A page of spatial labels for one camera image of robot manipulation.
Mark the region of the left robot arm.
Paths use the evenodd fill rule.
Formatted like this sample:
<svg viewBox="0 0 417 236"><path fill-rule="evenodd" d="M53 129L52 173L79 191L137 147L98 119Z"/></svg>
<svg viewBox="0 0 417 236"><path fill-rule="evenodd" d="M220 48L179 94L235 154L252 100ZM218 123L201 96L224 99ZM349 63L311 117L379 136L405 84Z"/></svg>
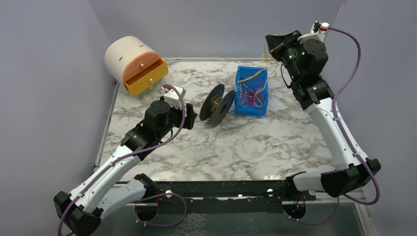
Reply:
<svg viewBox="0 0 417 236"><path fill-rule="evenodd" d="M90 236L109 214L133 201L157 199L156 183L139 174L124 187L114 185L151 152L172 141L183 129L191 130L197 114L182 98L153 101L144 119L129 130L112 156L78 187L57 193L53 202L58 235L66 225L71 235Z"/></svg>

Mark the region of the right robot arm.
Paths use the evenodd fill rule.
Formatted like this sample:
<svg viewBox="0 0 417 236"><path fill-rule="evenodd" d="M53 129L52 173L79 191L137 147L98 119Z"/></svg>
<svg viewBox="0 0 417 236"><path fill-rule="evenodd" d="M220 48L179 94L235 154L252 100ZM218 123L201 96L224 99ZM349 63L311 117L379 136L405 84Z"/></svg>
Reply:
<svg viewBox="0 0 417 236"><path fill-rule="evenodd" d="M291 77L287 87L315 122L335 167L330 172L300 172L287 177L291 188L298 192L326 192L336 198L372 181L379 195L375 175L381 164L369 159L357 144L339 112L336 95L321 77L328 60L323 37L301 35L296 30L287 35L269 34L265 39L271 56L287 69Z"/></svg>

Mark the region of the dark grey cable spool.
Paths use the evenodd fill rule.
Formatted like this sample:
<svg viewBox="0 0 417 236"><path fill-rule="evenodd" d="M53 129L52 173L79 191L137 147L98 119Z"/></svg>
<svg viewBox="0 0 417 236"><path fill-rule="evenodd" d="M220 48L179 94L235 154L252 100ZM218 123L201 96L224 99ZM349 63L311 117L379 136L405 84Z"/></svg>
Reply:
<svg viewBox="0 0 417 236"><path fill-rule="evenodd" d="M211 128L216 127L224 119L234 103L236 92L231 90L224 95L224 91L224 84L216 85L208 94L200 109L200 120L210 119Z"/></svg>

